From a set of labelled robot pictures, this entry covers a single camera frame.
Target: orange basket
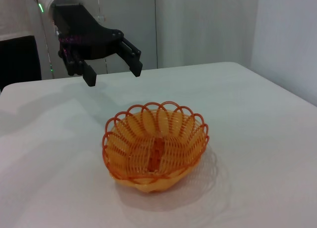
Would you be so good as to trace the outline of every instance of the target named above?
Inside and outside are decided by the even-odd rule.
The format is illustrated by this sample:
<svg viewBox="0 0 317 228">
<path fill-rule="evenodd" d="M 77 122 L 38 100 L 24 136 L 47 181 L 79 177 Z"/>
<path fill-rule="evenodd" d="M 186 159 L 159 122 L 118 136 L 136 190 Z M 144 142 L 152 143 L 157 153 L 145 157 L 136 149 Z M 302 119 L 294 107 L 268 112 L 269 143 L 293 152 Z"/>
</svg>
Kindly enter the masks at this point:
<svg viewBox="0 0 317 228">
<path fill-rule="evenodd" d="M 103 159 L 110 175 L 143 192 L 164 191 L 189 174 L 209 141 L 203 117 L 170 101 L 133 105 L 108 120 L 105 131 Z"/>
</svg>

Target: basket base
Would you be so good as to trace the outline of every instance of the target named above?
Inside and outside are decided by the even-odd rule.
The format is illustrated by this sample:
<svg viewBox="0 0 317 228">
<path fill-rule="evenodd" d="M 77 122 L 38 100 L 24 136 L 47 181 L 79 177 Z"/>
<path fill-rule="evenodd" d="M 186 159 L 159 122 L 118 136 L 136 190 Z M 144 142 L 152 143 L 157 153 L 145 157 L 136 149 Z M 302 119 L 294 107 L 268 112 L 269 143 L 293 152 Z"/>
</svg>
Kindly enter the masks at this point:
<svg viewBox="0 0 317 228">
<path fill-rule="evenodd" d="M 174 184 L 176 184 L 178 181 L 180 181 L 182 178 L 184 178 L 186 175 L 188 175 L 190 172 L 192 172 L 192 170 L 198 166 L 199 161 L 197 161 L 197 163 L 192 166 L 189 167 L 187 170 L 185 170 L 183 173 L 181 173 L 178 176 L 173 177 L 173 174 L 171 174 L 170 179 L 159 179 L 156 182 L 151 182 L 152 179 L 139 179 L 138 182 L 140 184 L 136 184 L 133 183 L 129 180 L 118 180 L 116 179 L 114 176 L 112 176 L 112 174 L 110 173 L 110 176 L 119 184 L 124 185 L 124 186 L 128 186 L 128 187 L 134 187 L 142 192 L 162 192 L 165 191 L 167 189 L 169 189 L 170 187 L 172 187 Z"/>
</svg>

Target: table surface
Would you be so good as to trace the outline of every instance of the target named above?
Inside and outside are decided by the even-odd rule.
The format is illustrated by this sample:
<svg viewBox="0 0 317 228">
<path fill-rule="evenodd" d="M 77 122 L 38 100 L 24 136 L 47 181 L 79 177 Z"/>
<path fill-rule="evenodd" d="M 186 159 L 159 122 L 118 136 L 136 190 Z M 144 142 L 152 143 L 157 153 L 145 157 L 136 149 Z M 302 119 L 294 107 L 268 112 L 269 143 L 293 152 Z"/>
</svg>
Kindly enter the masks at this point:
<svg viewBox="0 0 317 228">
<path fill-rule="evenodd" d="M 112 180 L 106 121 L 172 100 L 201 113 L 199 167 L 164 193 Z M 235 63 L 8 86 L 0 96 L 1 228 L 315 227 L 317 108 Z"/>
</svg>

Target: green indicator light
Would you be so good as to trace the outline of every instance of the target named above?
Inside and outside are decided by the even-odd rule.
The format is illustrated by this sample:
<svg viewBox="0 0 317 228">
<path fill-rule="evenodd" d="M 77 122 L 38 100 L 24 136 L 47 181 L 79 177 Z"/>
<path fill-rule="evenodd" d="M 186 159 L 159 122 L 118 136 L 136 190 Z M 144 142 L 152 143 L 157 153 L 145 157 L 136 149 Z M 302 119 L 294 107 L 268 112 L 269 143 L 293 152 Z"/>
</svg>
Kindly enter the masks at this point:
<svg viewBox="0 0 317 228">
<path fill-rule="evenodd" d="M 42 13 L 44 13 L 44 10 L 43 10 L 43 8 L 42 8 L 42 5 L 41 5 L 41 4 L 39 4 L 39 7 L 41 8 Z"/>
</svg>

